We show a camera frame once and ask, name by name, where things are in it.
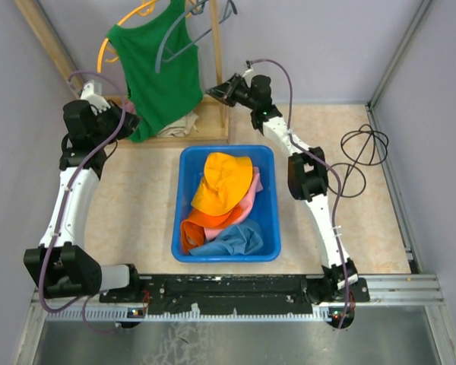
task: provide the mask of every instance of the blue plastic bin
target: blue plastic bin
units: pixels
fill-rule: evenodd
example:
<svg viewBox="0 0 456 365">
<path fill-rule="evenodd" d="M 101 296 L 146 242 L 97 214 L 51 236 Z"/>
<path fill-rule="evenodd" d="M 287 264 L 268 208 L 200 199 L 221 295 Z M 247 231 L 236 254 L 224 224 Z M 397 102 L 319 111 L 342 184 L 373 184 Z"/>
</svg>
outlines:
<svg viewBox="0 0 456 365">
<path fill-rule="evenodd" d="M 191 256 L 182 249 L 180 226 L 192 210 L 191 201 L 203 176 L 204 163 L 212 152 L 223 152 L 235 157 L 248 156 L 253 166 L 260 169 L 263 190 L 255 196 L 249 219 L 258 222 L 264 245 L 257 255 Z M 177 185 L 176 216 L 174 218 L 174 257 L 180 262 L 269 262 L 280 254 L 279 214 L 275 186 L 274 153 L 269 147 L 258 145 L 193 146 L 180 157 Z"/>
</svg>

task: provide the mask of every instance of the yellow hanger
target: yellow hanger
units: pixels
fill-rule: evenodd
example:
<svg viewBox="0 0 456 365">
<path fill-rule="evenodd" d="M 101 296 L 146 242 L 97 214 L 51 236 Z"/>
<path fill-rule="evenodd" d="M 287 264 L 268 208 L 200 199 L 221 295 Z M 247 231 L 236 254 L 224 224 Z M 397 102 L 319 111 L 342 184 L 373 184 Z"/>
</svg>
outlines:
<svg viewBox="0 0 456 365">
<path fill-rule="evenodd" d="M 117 25 L 122 25 L 124 24 L 130 17 L 132 17 L 135 14 L 140 15 L 141 17 L 145 17 L 149 15 L 152 11 L 155 9 L 155 3 L 158 2 L 159 0 L 150 0 L 149 2 L 146 2 L 145 0 L 142 0 L 142 5 L 136 7 L 134 10 L 130 11 L 126 16 L 121 19 Z M 195 0 L 186 0 L 185 1 L 190 2 L 191 4 L 195 4 Z M 98 60 L 97 60 L 97 72 L 101 73 L 101 65 L 102 65 L 102 60 L 103 60 L 103 55 L 105 54 L 105 50 L 108 52 L 111 52 L 115 55 L 114 58 L 112 59 L 105 59 L 105 62 L 108 63 L 114 63 L 119 60 L 119 55 L 118 53 L 110 46 L 108 46 L 109 39 L 105 38 L 103 43 L 101 44 L 100 51 L 98 52 Z"/>
</svg>

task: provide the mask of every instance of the clothes hanger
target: clothes hanger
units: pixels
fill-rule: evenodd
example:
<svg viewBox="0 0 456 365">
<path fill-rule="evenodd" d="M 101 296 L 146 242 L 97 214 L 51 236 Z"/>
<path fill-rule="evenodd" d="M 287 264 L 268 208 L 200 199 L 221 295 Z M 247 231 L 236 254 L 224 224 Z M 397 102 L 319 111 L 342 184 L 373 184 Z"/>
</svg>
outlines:
<svg viewBox="0 0 456 365">
<path fill-rule="evenodd" d="M 213 28 L 210 28 L 210 29 L 206 30 L 202 35 L 200 35 L 198 38 L 196 38 L 195 40 L 190 42 L 190 44 L 184 46 L 182 49 L 180 49 L 176 53 L 173 53 L 170 49 L 166 48 L 166 42 L 169 39 L 169 36 L 173 32 L 174 28 L 176 28 L 177 24 L 184 18 L 184 16 L 186 16 L 187 13 L 191 12 L 192 10 L 194 10 L 197 6 L 202 6 L 203 7 L 202 9 L 204 9 L 204 4 L 207 1 L 208 0 L 196 0 L 196 4 L 191 6 L 189 9 L 187 9 L 181 15 L 179 15 L 179 17 L 170 26 L 170 28 L 166 32 L 166 35 L 162 39 L 162 42 L 160 43 L 159 50 L 157 51 L 157 57 L 155 59 L 155 72 L 157 74 L 160 73 L 160 63 L 161 62 L 165 62 L 165 63 L 171 62 L 174 58 L 176 58 L 177 56 L 180 56 L 181 54 L 183 54 L 189 47 L 191 47 L 192 45 L 197 43 L 201 38 L 205 37 L 207 34 L 209 34 L 213 30 Z M 222 16 L 221 20 L 219 21 L 219 24 L 222 24 L 226 19 L 228 19 L 231 16 L 232 13 L 235 14 L 235 15 L 238 14 L 238 11 L 236 10 L 235 3 L 233 2 L 233 0 L 226 0 L 226 5 L 225 5 L 225 9 L 223 11 L 223 16 Z M 163 54 L 164 49 L 166 49 L 171 55 L 168 59 L 163 59 L 162 58 L 162 54 Z"/>
<path fill-rule="evenodd" d="M 138 14 L 141 17 L 145 17 L 149 15 L 155 9 L 155 3 L 159 0 L 142 0 L 142 5 L 136 7 L 134 10 L 130 11 L 126 16 L 124 16 L 117 25 L 123 25 L 128 19 L 130 19 L 133 15 Z M 199 4 L 199 0 L 186 0 L 186 4 L 190 2 L 193 6 L 190 7 L 190 11 L 186 15 L 186 17 L 190 17 L 191 15 L 199 15 L 202 14 L 204 11 L 204 3 Z M 119 60 L 118 53 L 108 45 L 109 39 L 105 38 L 103 43 L 101 44 L 100 51 L 98 52 L 98 59 L 97 59 L 97 72 L 101 73 L 101 66 L 103 64 L 103 56 L 105 54 L 105 50 L 111 52 L 115 55 L 112 59 L 105 59 L 107 63 L 114 63 Z"/>
</svg>

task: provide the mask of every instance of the black metal base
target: black metal base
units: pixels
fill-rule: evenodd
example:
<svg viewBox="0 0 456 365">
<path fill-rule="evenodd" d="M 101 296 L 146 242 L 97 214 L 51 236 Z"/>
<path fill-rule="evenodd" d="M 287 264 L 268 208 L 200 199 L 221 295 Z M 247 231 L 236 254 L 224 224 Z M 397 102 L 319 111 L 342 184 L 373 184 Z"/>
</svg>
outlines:
<svg viewBox="0 0 456 365">
<path fill-rule="evenodd" d="M 370 300 L 366 280 L 350 287 L 354 302 Z M 134 292 L 110 290 L 101 303 L 149 301 L 150 314 L 189 312 L 197 304 L 201 314 L 310 314 L 312 304 L 344 298 L 332 293 L 328 281 L 311 275 L 141 275 Z"/>
<path fill-rule="evenodd" d="M 329 315 L 331 316 L 331 321 L 328 323 L 331 327 L 333 328 L 338 328 L 340 325 L 341 321 L 341 316 L 343 313 L 343 309 L 341 308 L 330 308 L 329 309 Z M 345 315 L 343 319 L 343 324 L 341 325 L 341 329 L 347 329 L 348 327 L 351 326 L 353 323 L 353 320 L 355 319 L 355 311 L 354 310 L 348 310 L 347 314 Z"/>
</svg>

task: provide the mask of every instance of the gray hanger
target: gray hanger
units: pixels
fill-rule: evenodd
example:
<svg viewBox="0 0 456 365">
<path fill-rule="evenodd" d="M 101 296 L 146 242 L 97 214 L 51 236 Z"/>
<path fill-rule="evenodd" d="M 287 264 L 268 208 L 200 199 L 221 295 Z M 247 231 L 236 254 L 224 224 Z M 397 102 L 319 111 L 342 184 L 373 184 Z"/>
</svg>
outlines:
<svg viewBox="0 0 456 365">
<path fill-rule="evenodd" d="M 203 2 L 202 4 L 199 4 L 199 0 L 196 0 L 196 6 L 199 6 L 199 10 L 196 10 L 196 9 L 192 9 L 191 10 L 191 14 L 193 15 L 199 15 L 199 14 L 203 14 L 203 11 L 204 11 L 204 6 L 206 5 L 205 2 Z"/>
<path fill-rule="evenodd" d="M 189 47 L 191 47 L 193 44 L 197 43 L 201 38 L 203 38 L 204 36 L 206 36 L 207 34 L 209 34 L 212 31 L 212 28 L 206 30 L 202 35 L 200 35 L 198 38 L 193 40 L 190 44 L 184 46 L 182 49 L 180 49 L 176 53 L 171 51 L 169 48 L 166 48 L 166 42 L 169 39 L 169 36 L 173 32 L 174 28 L 176 28 L 177 24 L 179 24 L 180 21 L 188 13 L 192 12 L 193 10 L 196 11 L 195 9 L 198 6 L 200 6 L 200 5 L 201 5 L 201 9 L 199 11 L 197 11 L 197 14 L 201 14 L 203 12 L 203 10 L 204 10 L 204 3 L 206 3 L 207 1 L 208 0 L 197 0 L 196 4 L 194 4 L 193 6 L 188 8 L 186 11 L 184 11 L 184 13 L 179 15 L 179 17 L 170 26 L 170 28 L 166 32 L 166 35 L 162 39 L 162 42 L 160 43 L 159 50 L 157 51 L 157 57 L 155 58 L 155 72 L 156 72 L 156 74 L 160 73 L 160 63 L 161 62 L 165 62 L 165 63 L 171 62 L 174 58 L 176 58 L 177 56 L 180 56 L 181 54 L 183 54 Z M 233 0 L 226 0 L 226 5 L 225 5 L 225 9 L 223 11 L 223 16 L 221 17 L 221 20 L 220 20 L 219 24 L 222 24 L 226 19 L 228 19 L 232 13 L 234 13 L 235 15 L 238 14 L 238 11 L 236 10 L 235 3 L 233 2 Z M 166 51 L 168 53 L 170 53 L 170 55 L 171 55 L 168 59 L 163 59 L 162 58 L 162 54 L 163 54 L 164 49 L 166 49 Z"/>
</svg>

